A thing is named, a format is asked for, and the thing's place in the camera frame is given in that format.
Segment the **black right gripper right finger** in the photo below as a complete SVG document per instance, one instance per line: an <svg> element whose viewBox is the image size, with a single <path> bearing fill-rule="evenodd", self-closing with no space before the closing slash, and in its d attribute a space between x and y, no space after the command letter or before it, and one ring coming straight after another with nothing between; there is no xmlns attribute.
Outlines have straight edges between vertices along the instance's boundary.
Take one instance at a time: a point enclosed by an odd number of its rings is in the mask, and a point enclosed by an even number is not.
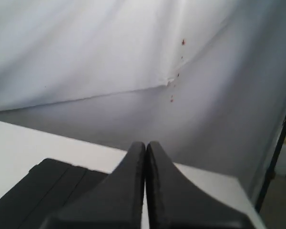
<svg viewBox="0 0 286 229"><path fill-rule="evenodd" d="M206 194L173 164L159 142L148 144L145 182L152 229L252 229L241 213Z"/></svg>

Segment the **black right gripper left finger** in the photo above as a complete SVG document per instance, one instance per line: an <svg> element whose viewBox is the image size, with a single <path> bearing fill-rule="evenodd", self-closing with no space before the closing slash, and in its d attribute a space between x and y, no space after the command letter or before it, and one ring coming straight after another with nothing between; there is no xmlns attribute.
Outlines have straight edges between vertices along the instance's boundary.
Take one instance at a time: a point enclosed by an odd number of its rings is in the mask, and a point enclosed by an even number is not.
<svg viewBox="0 0 286 229"><path fill-rule="evenodd" d="M50 214L42 229L139 229L144 197L145 145L133 142L104 181Z"/></svg>

